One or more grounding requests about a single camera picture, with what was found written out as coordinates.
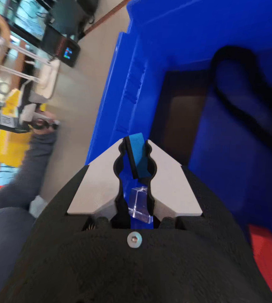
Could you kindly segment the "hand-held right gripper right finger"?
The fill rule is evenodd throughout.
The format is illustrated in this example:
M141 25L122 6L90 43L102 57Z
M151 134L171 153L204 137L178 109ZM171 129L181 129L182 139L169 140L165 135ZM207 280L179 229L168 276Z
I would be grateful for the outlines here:
M149 214L160 222L166 218L200 217L202 209L184 174L182 165L151 140L146 141Z

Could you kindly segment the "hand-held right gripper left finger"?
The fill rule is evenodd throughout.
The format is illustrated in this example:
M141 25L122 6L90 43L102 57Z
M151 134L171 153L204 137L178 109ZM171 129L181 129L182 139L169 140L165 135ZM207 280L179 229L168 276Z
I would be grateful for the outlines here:
M114 228L130 229L131 219L119 176L125 153L126 141L122 138L89 163L68 215L88 215L93 220L105 217Z

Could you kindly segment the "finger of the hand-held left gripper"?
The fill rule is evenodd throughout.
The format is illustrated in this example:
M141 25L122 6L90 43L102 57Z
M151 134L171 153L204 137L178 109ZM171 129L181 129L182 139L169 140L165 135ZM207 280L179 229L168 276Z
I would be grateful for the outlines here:
M36 111L37 105L38 104L26 105L20 114L20 121L21 122L31 122L36 119L43 119L43 115Z

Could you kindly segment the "blue and black sponge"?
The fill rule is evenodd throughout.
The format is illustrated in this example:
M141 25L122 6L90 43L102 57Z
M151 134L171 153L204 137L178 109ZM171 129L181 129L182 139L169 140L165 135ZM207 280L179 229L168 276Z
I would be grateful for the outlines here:
M124 138L126 153L129 159L132 176L134 179L148 178L148 158L146 145L142 133L136 133Z

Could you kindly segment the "red wooden block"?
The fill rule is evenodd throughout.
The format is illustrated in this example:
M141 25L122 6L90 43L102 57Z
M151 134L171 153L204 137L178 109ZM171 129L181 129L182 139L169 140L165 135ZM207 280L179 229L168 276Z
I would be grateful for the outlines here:
M253 257L264 280L272 291L272 233L269 229L248 225Z

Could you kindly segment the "large blue storage bin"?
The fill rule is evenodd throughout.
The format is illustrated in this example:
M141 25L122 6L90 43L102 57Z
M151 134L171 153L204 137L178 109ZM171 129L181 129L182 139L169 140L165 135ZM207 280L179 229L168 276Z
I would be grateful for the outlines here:
M207 70L223 46L252 50L272 85L272 1L130 1L111 61L86 164L118 139L149 138L168 71ZM234 214L272 232L272 152L209 89L188 164Z

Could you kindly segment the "person's left hand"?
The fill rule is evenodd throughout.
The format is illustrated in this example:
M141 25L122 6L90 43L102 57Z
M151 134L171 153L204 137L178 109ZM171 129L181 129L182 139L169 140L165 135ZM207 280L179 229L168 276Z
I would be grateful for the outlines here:
M60 124L56 115L48 111L37 111L32 118L32 132L38 135L53 133Z

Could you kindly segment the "yellow storage bin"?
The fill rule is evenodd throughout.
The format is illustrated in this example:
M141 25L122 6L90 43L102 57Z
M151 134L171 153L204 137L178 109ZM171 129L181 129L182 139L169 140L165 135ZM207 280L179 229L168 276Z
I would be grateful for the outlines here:
M11 90L0 102L0 113L19 117L23 108L31 102L32 91L27 88ZM29 147L31 131L25 134L15 134L0 130L0 163L19 167L24 158L24 153Z

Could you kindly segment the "clear acrylic block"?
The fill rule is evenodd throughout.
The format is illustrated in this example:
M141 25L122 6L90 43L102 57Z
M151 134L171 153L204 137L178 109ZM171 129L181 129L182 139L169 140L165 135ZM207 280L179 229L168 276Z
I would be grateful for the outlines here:
M152 224L153 216L149 214L147 209L147 193L148 188L146 186L132 188L130 191L128 208L132 218L145 224Z

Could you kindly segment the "black battery charger case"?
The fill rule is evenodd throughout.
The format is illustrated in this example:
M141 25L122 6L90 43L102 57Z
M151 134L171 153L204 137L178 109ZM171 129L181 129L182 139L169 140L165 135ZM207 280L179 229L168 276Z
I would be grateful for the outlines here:
M41 49L62 63L73 68L80 54L80 46L71 38L63 36L50 25L46 25Z

